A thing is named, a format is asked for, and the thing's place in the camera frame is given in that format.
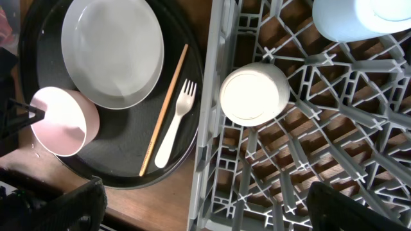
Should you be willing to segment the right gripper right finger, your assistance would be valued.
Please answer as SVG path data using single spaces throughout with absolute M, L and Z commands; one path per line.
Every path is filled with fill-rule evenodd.
M 321 182 L 311 184 L 306 203 L 314 231 L 410 231 Z

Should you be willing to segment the wooden chopstick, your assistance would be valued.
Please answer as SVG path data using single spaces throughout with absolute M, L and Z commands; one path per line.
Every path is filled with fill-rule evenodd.
M 159 136 L 159 132 L 160 132 L 160 129 L 161 129 L 161 126 L 162 126 L 162 122 L 163 122 L 164 117 L 166 115 L 166 111 L 168 109 L 168 105 L 170 104 L 170 100 L 171 100 L 171 96 L 173 94 L 173 90 L 176 86 L 176 83 L 177 83 L 177 80 L 178 80 L 178 77 L 179 77 L 179 74 L 180 74 L 180 70 L 182 69 L 182 65 L 184 63 L 184 59 L 185 59 L 187 51 L 188 51 L 188 47 L 189 47 L 188 44 L 184 45 L 184 48 L 182 50 L 182 53 L 181 53 L 181 56 L 179 58 L 178 64 L 177 64 L 176 69 L 173 73 L 172 79 L 170 81 L 170 85 L 168 87 L 165 99 L 164 99 L 162 107 L 161 107 L 161 111 L 160 111 L 159 116 L 157 118 L 157 122 L 155 124 L 155 128 L 153 130 L 153 133 L 152 133 L 152 136 L 151 136 L 151 139 L 150 139 L 147 151 L 146 151 L 146 155 L 144 156 L 144 160 L 143 160 L 142 166 L 141 166 L 140 171 L 139 171 L 139 176 L 143 176 L 145 174 L 146 169 L 149 165 L 150 158 L 152 156 L 155 143 L 156 143 L 157 138 Z

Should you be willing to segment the pink bowl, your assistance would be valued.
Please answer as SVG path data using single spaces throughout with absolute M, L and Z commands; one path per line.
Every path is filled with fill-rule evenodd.
M 76 155 L 100 129 L 95 104 L 81 92 L 44 87 L 34 94 L 30 105 L 45 112 L 31 129 L 39 143 L 56 156 Z

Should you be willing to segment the blue cup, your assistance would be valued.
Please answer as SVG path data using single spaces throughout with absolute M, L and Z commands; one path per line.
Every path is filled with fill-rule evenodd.
M 410 0 L 314 0 L 313 22 L 333 42 L 372 39 L 410 28 Z

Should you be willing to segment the white cup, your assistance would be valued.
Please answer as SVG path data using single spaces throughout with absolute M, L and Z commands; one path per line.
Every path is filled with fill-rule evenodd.
M 273 64 L 254 62 L 230 73 L 220 88 L 222 111 L 232 122 L 258 126 L 278 116 L 290 99 L 290 85 Z

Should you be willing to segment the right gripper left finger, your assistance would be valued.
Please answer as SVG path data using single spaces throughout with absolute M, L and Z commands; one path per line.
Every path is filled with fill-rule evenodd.
M 33 212 L 30 230 L 99 230 L 107 208 L 101 178 L 64 194 Z

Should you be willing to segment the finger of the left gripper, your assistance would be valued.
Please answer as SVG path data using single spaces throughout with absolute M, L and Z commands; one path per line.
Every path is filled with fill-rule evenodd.
M 44 117 L 45 111 L 8 98 L 1 108 L 1 138 L 5 139 Z

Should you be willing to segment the light grey plate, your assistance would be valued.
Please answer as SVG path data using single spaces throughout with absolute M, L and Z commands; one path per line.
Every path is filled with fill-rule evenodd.
M 93 103 L 123 110 L 157 85 L 164 63 L 159 21 L 145 0 L 74 0 L 62 25 L 65 67 Z

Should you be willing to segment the white plastic fork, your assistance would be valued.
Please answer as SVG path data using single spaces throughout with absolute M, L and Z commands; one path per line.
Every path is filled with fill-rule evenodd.
M 193 107 L 196 89 L 197 84 L 195 82 L 191 80 L 184 81 L 181 92 L 177 98 L 175 115 L 154 160 L 158 168 L 164 168 L 169 161 L 180 122 Z

